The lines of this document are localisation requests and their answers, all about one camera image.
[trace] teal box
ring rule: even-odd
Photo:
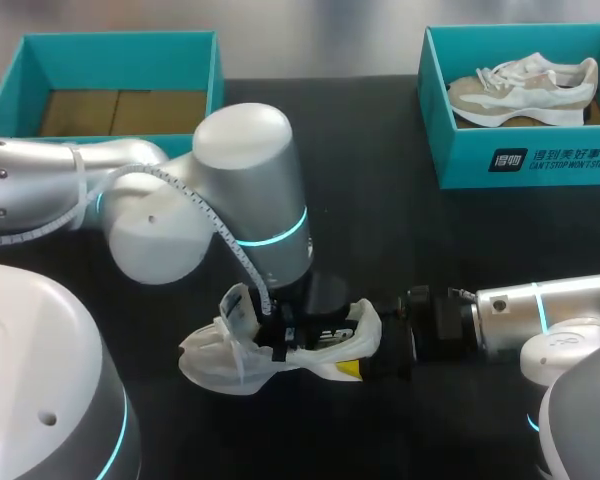
[[[25,35],[0,85],[0,137],[92,143],[121,137],[35,137],[53,90],[205,91],[206,115],[222,106],[224,79],[215,32]],[[191,134],[139,136],[170,158],[191,150]]]
[[[441,188],[600,185],[600,125],[456,127],[446,84],[535,52],[555,63],[593,57],[600,69],[600,24],[427,28],[418,94]],[[519,170],[490,172],[507,153],[522,157]]]

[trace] white shoe upper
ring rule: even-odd
[[[482,115],[499,115],[509,109],[582,109],[593,100],[597,83],[598,66],[593,58],[561,65],[534,53],[456,80],[450,85],[449,99],[455,109]]]

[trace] open box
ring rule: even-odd
[[[418,94],[441,188],[600,184],[600,125],[459,128],[456,124],[446,84],[475,75],[476,68],[493,68],[535,52],[555,63],[595,58],[600,109],[600,24],[427,28]]]
[[[0,137],[134,136],[173,158],[222,100],[214,32],[26,35],[0,85]]]

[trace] shoelace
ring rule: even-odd
[[[484,86],[484,89],[490,90],[493,86],[496,90],[500,90],[500,87],[509,85],[523,87],[524,78],[511,70],[507,70],[507,67],[512,63],[514,62],[501,63],[493,70],[488,68],[477,68],[476,73],[478,74],[478,79]]]

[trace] shoe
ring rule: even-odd
[[[223,304],[225,299],[229,299],[232,313],[225,315],[221,304],[221,316],[180,345],[180,371],[191,382],[213,392],[253,395],[274,375],[298,368],[327,380],[359,381],[339,371],[337,364],[370,357],[380,345],[382,322],[371,302],[363,298],[351,304],[347,315],[348,320],[358,322],[352,337],[317,350],[290,350],[285,362],[274,362],[272,348],[254,342],[259,324],[247,287],[235,285]]]
[[[598,87],[598,64],[593,58],[560,65],[534,53],[476,73],[451,83],[448,95],[457,115],[483,127],[499,127],[514,117],[548,125],[584,125],[584,109]]]

